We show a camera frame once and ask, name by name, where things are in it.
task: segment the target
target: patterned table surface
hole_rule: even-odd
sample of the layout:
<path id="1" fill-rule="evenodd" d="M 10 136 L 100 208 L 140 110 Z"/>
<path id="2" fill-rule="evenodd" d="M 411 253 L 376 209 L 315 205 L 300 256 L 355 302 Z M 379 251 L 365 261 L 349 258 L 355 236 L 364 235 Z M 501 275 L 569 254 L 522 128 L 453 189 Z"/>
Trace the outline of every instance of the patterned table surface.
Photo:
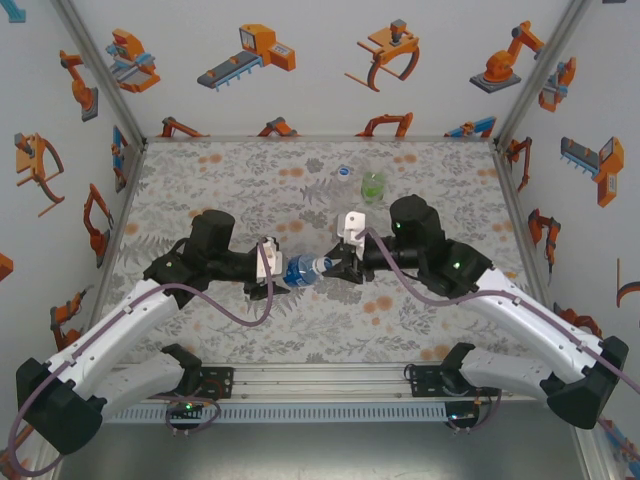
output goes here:
<path id="1" fill-rule="evenodd" d="M 207 208 L 236 218 L 231 248 L 248 251 L 276 236 L 285 256 L 324 254 L 335 244 L 335 178 L 348 165 L 360 179 L 374 162 L 387 174 L 384 199 L 364 207 L 367 224 L 390 234 L 389 206 L 412 193 L 435 207 L 446 234 L 493 259 L 516 283 L 526 277 L 490 145 L 448 142 L 152 143 L 120 245 L 103 314 L 156 257 L 188 236 Z M 250 302 L 240 284 L 212 282 L 207 293 L 249 320 L 265 301 Z M 442 359 L 459 341 L 520 355 L 526 350 L 485 318 L 459 307 L 428 308 L 391 272 L 373 283 L 323 279 L 275 298 L 262 326 L 243 328 L 191 301 L 127 356 L 141 362 L 178 342 L 205 363 L 411 362 Z"/>

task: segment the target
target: plastic bottle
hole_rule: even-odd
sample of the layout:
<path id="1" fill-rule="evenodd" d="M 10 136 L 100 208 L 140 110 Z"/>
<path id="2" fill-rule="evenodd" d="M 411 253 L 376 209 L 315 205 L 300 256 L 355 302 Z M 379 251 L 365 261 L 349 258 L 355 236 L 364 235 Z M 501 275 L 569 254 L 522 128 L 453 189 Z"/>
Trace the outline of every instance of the plastic bottle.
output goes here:
<path id="1" fill-rule="evenodd" d="M 354 199 L 356 181 L 351 168 L 345 165 L 338 168 L 336 180 L 337 182 L 332 188 L 331 210 L 337 216 L 350 211 L 352 206 L 357 203 L 357 200 Z"/>
<path id="2" fill-rule="evenodd" d="M 284 283 L 291 288 L 308 287 L 313 285 L 321 273 L 331 268 L 332 262 L 328 257 L 317 257 L 311 253 L 297 255 L 289 260 Z"/>
<path id="3" fill-rule="evenodd" d="M 344 215 L 353 210 L 358 203 L 357 194 L 354 192 L 358 188 L 356 178 L 351 167 L 341 165 L 336 170 L 335 179 L 331 180 L 331 201 L 329 204 L 329 223 L 336 228 L 338 226 L 338 216 Z M 332 240 L 338 241 L 337 231 L 334 229 Z"/>

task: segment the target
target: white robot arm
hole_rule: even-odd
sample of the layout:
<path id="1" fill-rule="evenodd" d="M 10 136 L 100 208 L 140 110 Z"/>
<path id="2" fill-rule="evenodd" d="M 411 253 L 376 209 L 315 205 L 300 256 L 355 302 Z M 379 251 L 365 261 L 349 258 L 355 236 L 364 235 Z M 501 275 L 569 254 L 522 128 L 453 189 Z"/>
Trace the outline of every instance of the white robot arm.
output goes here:
<path id="1" fill-rule="evenodd" d="M 363 214 L 350 212 L 342 218 L 342 240 L 328 253 L 340 261 L 324 275 L 363 283 L 363 277 L 374 278 L 375 270 L 391 268 L 401 277 L 399 268 L 418 269 L 421 283 L 450 299 L 429 300 L 431 304 L 460 304 L 478 311 L 539 358 L 509 357 L 459 343 L 441 366 L 448 389 L 494 387 L 528 395 L 546 401 L 572 425 L 593 428 L 618 378 L 585 349 L 621 369 L 626 344 L 616 337 L 601 341 L 569 325 L 520 290 L 491 260 L 468 245 L 446 240 L 437 212 L 421 198 L 414 195 L 394 202 L 391 218 L 394 236 L 366 240 Z M 223 212 L 207 211 L 196 217 L 191 237 L 155 260 L 144 280 L 82 338 L 44 364 L 30 359 L 18 369 L 18 403 L 22 406 L 52 372 L 68 364 L 25 415 L 62 454 L 85 445 L 104 418 L 154 394 L 189 395 L 199 385 L 200 360 L 177 345 L 140 365 L 112 371 L 142 336 L 194 296 L 172 285 L 202 292 L 211 280 L 243 281 L 252 299 L 264 298 L 266 285 L 258 282 L 265 278 L 266 267 L 255 249 L 248 254 L 228 251 L 233 224 L 233 217 Z M 263 248 L 271 275 L 280 274 L 282 254 L 275 240 L 267 239 Z M 415 290 L 412 293 L 420 296 Z M 555 323 L 560 330 L 552 326 Z M 103 334 L 86 346 L 98 332 Z"/>
<path id="2" fill-rule="evenodd" d="M 267 271 L 269 277 L 282 273 L 275 240 L 261 240 L 264 257 L 258 247 L 249 253 L 231 252 L 234 223 L 231 215 L 214 210 L 194 218 L 191 236 L 154 260 L 144 279 L 86 334 L 45 363 L 31 358 L 19 367 L 18 405 L 22 409 L 33 401 L 24 418 L 61 454 L 77 451 L 104 419 L 140 400 L 163 392 L 194 393 L 201 383 L 202 362 L 179 345 L 169 345 L 139 365 L 113 369 L 144 335 L 207 290 L 212 280 L 244 282 L 252 299 L 266 297 L 268 290 L 288 292 L 265 282 Z M 54 372 L 59 373 L 51 380 Z M 45 381 L 50 383 L 34 401 L 34 392 Z"/>
<path id="3" fill-rule="evenodd" d="M 537 357 L 510 357 L 459 343 L 442 362 L 452 391 L 493 387 L 537 398 L 574 426 L 593 428 L 618 382 L 597 361 L 622 369 L 628 347 L 620 339 L 600 340 L 565 322 L 511 282 L 493 262 L 469 245 L 446 239 L 438 212 L 416 196 L 390 208 L 392 236 L 365 229 L 365 216 L 349 212 L 338 221 L 340 243 L 327 255 L 327 277 L 371 281 L 376 270 L 394 270 L 407 289 L 432 306 L 460 305 L 483 314 L 511 333 Z M 417 269 L 417 279 L 449 300 L 422 296 L 401 268 Z"/>

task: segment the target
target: white wall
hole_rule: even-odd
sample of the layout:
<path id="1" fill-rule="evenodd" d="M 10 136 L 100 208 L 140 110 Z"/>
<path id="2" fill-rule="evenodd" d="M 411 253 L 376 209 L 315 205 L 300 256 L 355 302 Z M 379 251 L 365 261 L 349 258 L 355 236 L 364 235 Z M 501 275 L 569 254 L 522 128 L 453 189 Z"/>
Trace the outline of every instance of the white wall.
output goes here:
<path id="1" fill-rule="evenodd" d="M 563 308 L 598 321 L 605 336 L 616 335 L 630 348 L 625 371 L 640 381 L 640 295 L 624 297 L 616 307 L 616 258 L 622 259 L 622 284 L 640 280 L 638 205 L 640 205 L 640 3 L 594 2 L 561 60 L 577 57 L 576 76 L 568 97 L 555 113 L 531 107 L 516 139 L 533 140 L 529 185 L 520 193 L 528 214 L 538 207 L 562 224 L 551 284 L 552 296 Z M 598 152 L 612 136 L 625 149 L 625 166 L 618 174 L 618 195 L 601 208 L 597 185 L 590 175 L 560 160 L 560 140 L 569 137 Z M 516 184 L 522 161 L 514 166 Z M 543 242 L 538 257 L 544 271 Z M 625 435 L 640 443 L 640 398 L 623 382 L 605 414 Z"/>
<path id="2" fill-rule="evenodd" d="M 409 111 L 414 112 L 409 135 L 443 135 L 466 121 L 504 119 L 524 82 L 489 95 L 469 78 L 509 46 L 511 29 L 525 20 L 546 41 L 567 3 L 85 0 L 77 9 L 109 65 L 104 48 L 115 28 L 134 34 L 156 57 L 161 81 L 142 93 L 122 92 L 145 135 L 159 134 L 162 119 L 170 115 L 212 135 L 257 135 L 278 116 L 302 135 L 354 135 L 372 117 Z M 371 54 L 356 42 L 397 18 L 420 38 L 421 56 L 412 75 L 401 82 L 379 72 L 379 93 L 345 77 L 350 72 L 366 78 Z M 296 51 L 296 69 L 257 69 L 219 92 L 199 85 L 200 75 L 241 50 L 238 28 L 245 23 L 274 29 L 278 41 Z M 526 79 L 534 64 L 525 47 L 515 72 Z M 395 127 L 379 131 L 390 134 Z"/>
<path id="3" fill-rule="evenodd" d="M 15 371 L 29 357 L 45 361 L 56 351 L 49 330 L 49 309 L 63 305 L 88 284 L 95 289 L 85 297 L 82 312 L 70 322 L 80 328 L 91 314 L 102 270 L 97 270 L 83 222 L 89 183 L 102 193 L 113 216 L 124 205 L 126 191 L 115 193 L 112 170 L 112 128 L 118 124 L 100 92 L 98 117 L 80 119 L 80 105 L 71 93 L 71 76 L 60 65 L 59 50 L 78 53 L 49 2 L 20 1 L 27 11 L 23 24 L 9 24 L 0 11 L 0 253 L 14 262 L 14 272 L 0 281 L 0 438 L 6 439 L 17 412 Z M 78 70 L 88 86 L 96 81 L 83 66 Z M 65 200 L 38 218 L 49 201 L 26 176 L 16 174 L 13 135 L 34 132 L 58 151 L 65 172 L 50 182 Z M 50 174 L 53 161 L 45 155 Z M 94 208 L 92 219 L 101 230 L 107 222 Z"/>

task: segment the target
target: blue plastic bottle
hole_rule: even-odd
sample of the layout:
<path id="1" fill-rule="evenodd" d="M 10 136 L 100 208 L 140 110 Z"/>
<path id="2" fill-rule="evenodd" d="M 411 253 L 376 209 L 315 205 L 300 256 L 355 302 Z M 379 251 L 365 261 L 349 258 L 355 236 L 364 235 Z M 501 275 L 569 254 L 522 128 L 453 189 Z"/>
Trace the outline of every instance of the blue plastic bottle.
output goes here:
<path id="1" fill-rule="evenodd" d="M 297 255 L 289 260 L 283 278 L 284 283 L 291 288 L 308 287 L 320 278 L 322 272 L 331 268 L 331 265 L 331 259 L 328 257 L 316 257 L 310 253 Z"/>

